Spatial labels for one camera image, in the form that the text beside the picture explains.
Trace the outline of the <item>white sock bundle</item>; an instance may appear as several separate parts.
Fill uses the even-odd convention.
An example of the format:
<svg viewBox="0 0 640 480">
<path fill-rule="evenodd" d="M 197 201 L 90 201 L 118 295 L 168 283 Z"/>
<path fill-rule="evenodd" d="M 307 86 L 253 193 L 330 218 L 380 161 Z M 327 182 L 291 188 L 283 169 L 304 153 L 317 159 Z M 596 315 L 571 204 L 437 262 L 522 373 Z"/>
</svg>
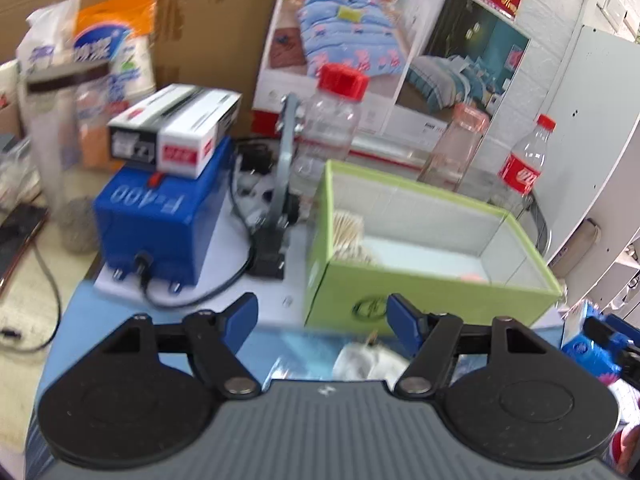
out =
<svg viewBox="0 0 640 480">
<path fill-rule="evenodd" d="M 332 378 L 339 382 L 378 380 L 393 388 L 409 361 L 382 344 L 346 344 L 338 354 Z"/>
</svg>

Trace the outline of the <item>blue tissue pack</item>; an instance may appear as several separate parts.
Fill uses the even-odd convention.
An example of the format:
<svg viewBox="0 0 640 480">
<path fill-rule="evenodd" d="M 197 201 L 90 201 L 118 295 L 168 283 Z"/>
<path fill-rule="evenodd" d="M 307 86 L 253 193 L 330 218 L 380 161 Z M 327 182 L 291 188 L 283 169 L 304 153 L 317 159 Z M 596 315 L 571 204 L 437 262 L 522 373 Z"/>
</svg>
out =
<svg viewBox="0 0 640 480">
<path fill-rule="evenodd" d="M 589 374 L 606 386 L 620 379 L 620 367 L 616 365 L 608 352 L 603 350 L 582 331 L 587 318 L 602 314 L 590 300 L 582 300 L 565 315 L 561 350 Z"/>
</svg>

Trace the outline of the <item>blue table mat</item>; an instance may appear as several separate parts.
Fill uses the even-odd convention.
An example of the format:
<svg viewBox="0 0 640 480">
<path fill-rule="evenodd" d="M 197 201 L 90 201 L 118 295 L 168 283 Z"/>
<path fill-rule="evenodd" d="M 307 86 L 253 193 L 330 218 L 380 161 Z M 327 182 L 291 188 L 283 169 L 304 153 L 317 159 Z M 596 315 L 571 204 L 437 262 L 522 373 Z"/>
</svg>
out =
<svg viewBox="0 0 640 480">
<path fill-rule="evenodd" d="M 37 388 L 25 448 L 25 479 L 39 479 L 52 465 L 53 457 L 44 443 L 37 420 L 37 408 L 43 393 L 66 370 L 91 350 L 105 336 L 130 318 L 142 312 L 141 304 L 107 296 L 93 282 L 82 281 L 74 292 L 62 318 L 52 349 Z M 158 324 L 181 321 L 184 314 L 162 311 L 150 314 Z M 534 331 L 558 348 L 563 335 L 563 322 L 556 312 L 545 314 Z M 263 386 L 271 378 L 290 376 L 305 380 L 332 379 L 334 363 L 346 346 L 363 341 L 363 336 L 322 334 L 295 328 L 258 326 L 236 355 Z M 160 353 L 160 362 L 192 375 L 184 354 Z M 460 358 L 454 376 L 484 365 L 486 358 Z"/>
</svg>

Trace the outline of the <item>green cardboard box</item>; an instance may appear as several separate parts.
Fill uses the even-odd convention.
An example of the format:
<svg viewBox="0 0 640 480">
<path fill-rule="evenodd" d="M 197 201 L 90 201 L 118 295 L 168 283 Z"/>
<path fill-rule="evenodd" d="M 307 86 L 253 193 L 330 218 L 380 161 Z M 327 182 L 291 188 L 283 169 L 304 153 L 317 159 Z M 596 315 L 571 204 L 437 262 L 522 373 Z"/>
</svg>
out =
<svg viewBox="0 0 640 480">
<path fill-rule="evenodd" d="M 531 326 L 563 296 L 510 212 L 347 162 L 324 166 L 308 229 L 308 328 L 386 333 L 393 294 L 469 324 Z"/>
</svg>

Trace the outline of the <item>blue F-400 machine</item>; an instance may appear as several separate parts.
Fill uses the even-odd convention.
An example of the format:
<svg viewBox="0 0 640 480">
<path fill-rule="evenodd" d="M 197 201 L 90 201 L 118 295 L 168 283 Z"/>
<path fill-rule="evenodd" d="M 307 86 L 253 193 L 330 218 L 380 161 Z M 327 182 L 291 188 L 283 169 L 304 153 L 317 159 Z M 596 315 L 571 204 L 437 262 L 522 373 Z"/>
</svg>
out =
<svg viewBox="0 0 640 480">
<path fill-rule="evenodd" d="M 93 201 L 104 262 L 126 276 L 145 258 L 152 278 L 198 284 L 231 167 L 228 136 L 195 180 L 122 167 Z"/>
</svg>

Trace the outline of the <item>white shelf unit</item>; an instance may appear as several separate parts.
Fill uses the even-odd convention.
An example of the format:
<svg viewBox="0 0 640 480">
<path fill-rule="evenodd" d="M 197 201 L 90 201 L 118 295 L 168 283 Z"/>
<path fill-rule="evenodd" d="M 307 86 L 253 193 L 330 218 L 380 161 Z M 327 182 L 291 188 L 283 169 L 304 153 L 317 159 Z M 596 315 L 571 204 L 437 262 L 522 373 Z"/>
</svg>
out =
<svg viewBox="0 0 640 480">
<path fill-rule="evenodd" d="M 568 304 L 606 306 L 639 269 L 620 263 L 639 235 L 639 47 L 616 34 L 625 13 L 618 0 L 584 0 L 547 110 L 556 128 L 535 188 L 544 256 L 566 263 L 580 230 L 596 231 L 562 273 Z"/>
</svg>

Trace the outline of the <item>red-label cola bottle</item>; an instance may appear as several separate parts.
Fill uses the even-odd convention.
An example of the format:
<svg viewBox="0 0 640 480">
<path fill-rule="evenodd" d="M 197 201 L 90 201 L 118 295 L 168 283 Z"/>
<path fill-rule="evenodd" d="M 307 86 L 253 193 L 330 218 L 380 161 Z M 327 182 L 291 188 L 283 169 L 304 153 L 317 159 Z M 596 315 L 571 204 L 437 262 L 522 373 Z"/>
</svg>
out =
<svg viewBox="0 0 640 480">
<path fill-rule="evenodd" d="M 549 136 L 555 121 L 547 115 L 537 117 L 533 130 L 514 145 L 497 174 L 489 203 L 514 212 L 532 192 L 546 161 Z"/>
</svg>

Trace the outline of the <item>black and white carton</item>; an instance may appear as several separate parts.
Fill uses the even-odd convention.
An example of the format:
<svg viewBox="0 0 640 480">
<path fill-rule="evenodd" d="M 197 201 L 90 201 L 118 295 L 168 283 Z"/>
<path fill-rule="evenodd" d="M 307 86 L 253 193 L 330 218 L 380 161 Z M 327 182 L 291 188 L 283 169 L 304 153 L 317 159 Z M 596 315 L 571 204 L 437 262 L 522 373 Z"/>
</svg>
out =
<svg viewBox="0 0 640 480">
<path fill-rule="evenodd" d="M 239 116 L 235 91 L 170 84 L 108 123 L 114 159 L 196 179 Z"/>
</svg>

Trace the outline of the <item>black smartphone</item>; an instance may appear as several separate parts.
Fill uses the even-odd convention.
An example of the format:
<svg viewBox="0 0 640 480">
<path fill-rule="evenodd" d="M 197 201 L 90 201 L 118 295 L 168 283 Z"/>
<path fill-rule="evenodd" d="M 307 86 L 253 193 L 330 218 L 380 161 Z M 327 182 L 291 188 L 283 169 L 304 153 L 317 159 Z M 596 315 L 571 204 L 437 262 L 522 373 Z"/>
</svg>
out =
<svg viewBox="0 0 640 480">
<path fill-rule="evenodd" d="M 0 288 L 6 285 L 14 273 L 28 245 L 47 222 L 47 208 L 32 204 L 19 204 L 1 223 Z"/>
</svg>

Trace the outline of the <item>red-capped clear plastic jar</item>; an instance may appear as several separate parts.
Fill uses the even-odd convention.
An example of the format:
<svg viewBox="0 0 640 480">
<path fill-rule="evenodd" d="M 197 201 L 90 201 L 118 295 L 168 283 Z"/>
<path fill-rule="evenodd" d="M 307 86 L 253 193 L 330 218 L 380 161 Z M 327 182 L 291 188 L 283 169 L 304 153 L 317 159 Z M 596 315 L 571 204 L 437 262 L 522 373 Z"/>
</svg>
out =
<svg viewBox="0 0 640 480">
<path fill-rule="evenodd" d="M 337 63 L 320 68 L 292 166 L 290 189 L 300 198 L 314 197 L 328 160 L 344 160 L 348 155 L 368 85 L 369 77 L 356 68 Z"/>
</svg>

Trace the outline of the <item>tall clear plastic container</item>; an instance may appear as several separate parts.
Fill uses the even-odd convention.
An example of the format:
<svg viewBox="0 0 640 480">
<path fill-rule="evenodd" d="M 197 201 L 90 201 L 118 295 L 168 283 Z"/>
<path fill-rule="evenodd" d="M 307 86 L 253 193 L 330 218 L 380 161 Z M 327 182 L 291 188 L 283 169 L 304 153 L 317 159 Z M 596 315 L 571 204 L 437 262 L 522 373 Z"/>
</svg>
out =
<svg viewBox="0 0 640 480">
<path fill-rule="evenodd" d="M 32 156 L 63 247 L 72 254 L 99 249 L 90 176 L 82 161 L 78 98 L 99 93 L 110 74 L 106 61 L 66 63 L 37 70 L 24 79 L 26 127 Z"/>
</svg>

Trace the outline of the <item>bedding picture package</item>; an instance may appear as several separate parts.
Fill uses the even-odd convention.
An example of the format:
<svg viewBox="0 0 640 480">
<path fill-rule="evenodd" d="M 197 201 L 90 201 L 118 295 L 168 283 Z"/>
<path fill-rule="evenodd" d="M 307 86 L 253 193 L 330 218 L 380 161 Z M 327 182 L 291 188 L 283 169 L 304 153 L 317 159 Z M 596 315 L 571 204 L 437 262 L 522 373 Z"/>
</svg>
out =
<svg viewBox="0 0 640 480">
<path fill-rule="evenodd" d="M 491 124 L 528 46 L 514 20 L 484 0 L 277 0 L 252 128 L 273 134 L 282 98 L 337 63 L 369 77 L 361 133 L 430 150 L 459 103 Z"/>
</svg>

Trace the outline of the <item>brown cardboard box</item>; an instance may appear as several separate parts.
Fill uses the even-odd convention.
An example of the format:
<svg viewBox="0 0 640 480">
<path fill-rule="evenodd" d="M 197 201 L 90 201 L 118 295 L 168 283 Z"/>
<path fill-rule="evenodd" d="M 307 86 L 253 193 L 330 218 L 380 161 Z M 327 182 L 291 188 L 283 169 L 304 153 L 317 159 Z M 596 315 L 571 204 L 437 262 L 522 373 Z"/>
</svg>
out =
<svg viewBox="0 0 640 480">
<path fill-rule="evenodd" d="M 33 10 L 62 0 L 1 0 L 1 58 L 9 61 Z M 91 6 L 103 0 L 81 0 Z M 235 136 L 250 133 L 252 104 L 277 0 L 156 0 L 153 64 L 160 86 L 172 82 L 241 93 Z"/>
</svg>

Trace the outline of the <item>orange tissue pack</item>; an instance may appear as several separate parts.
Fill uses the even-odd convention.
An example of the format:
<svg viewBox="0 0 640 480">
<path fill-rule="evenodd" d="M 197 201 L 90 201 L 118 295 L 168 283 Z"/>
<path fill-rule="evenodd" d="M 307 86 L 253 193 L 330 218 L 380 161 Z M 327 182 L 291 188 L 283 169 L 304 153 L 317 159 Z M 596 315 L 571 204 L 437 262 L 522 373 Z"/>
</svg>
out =
<svg viewBox="0 0 640 480">
<path fill-rule="evenodd" d="M 76 115 L 82 164 L 116 170 L 107 123 L 156 90 L 151 39 L 155 0 L 104 0 L 79 11 L 76 63 L 104 62 L 108 74 L 77 89 Z"/>
</svg>

